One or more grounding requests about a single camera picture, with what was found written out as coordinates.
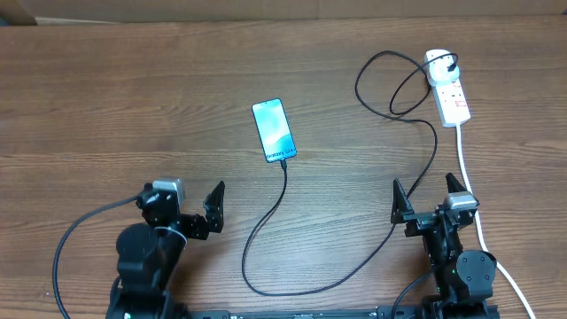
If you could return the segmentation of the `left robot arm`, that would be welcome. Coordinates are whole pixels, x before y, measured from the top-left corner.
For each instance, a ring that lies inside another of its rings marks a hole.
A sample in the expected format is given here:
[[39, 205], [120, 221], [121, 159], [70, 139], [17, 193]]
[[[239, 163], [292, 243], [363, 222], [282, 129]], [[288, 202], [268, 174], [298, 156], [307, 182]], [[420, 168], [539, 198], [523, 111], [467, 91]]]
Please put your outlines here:
[[124, 229], [116, 240], [119, 277], [111, 289], [108, 318], [190, 318], [187, 306], [175, 301], [168, 286], [191, 239], [206, 240], [223, 228], [225, 183], [206, 196], [205, 213], [183, 214], [180, 179], [147, 183], [136, 196], [143, 223]]

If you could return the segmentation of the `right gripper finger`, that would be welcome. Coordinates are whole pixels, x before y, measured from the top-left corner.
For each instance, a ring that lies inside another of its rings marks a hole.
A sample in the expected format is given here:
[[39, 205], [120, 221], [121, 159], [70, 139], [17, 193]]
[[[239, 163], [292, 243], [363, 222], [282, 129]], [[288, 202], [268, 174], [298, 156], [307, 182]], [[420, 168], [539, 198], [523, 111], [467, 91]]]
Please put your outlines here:
[[411, 206], [408, 200], [408, 196], [404, 191], [400, 180], [394, 179], [392, 182], [393, 188], [393, 201], [392, 201], [392, 211], [391, 211], [391, 223], [399, 224], [406, 221], [409, 215], [415, 213], [415, 210]]
[[446, 174], [446, 182], [449, 193], [466, 191], [466, 187], [463, 186], [452, 173]]

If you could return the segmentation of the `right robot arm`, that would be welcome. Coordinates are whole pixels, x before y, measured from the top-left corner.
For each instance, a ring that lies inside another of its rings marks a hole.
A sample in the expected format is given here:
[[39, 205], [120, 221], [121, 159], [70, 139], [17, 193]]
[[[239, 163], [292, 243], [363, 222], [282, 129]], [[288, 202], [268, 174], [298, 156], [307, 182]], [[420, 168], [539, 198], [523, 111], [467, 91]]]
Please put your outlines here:
[[[420, 237], [431, 269], [409, 284], [395, 300], [392, 318], [498, 318], [493, 296], [496, 258], [482, 250], [465, 250], [458, 231], [471, 225], [479, 202], [453, 174], [446, 175], [448, 194], [433, 211], [416, 212], [399, 180], [393, 181], [391, 222], [406, 226], [406, 237]], [[400, 303], [418, 284], [433, 277], [437, 293], [422, 298], [417, 306]]]

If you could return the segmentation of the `blue Samsung Galaxy smartphone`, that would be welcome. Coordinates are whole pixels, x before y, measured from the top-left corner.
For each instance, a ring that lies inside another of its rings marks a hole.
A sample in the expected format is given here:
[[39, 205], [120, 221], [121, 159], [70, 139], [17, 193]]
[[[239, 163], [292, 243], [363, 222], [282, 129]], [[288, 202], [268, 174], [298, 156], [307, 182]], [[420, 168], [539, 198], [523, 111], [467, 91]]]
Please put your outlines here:
[[252, 105], [252, 115], [266, 162], [295, 157], [298, 153], [280, 98]]

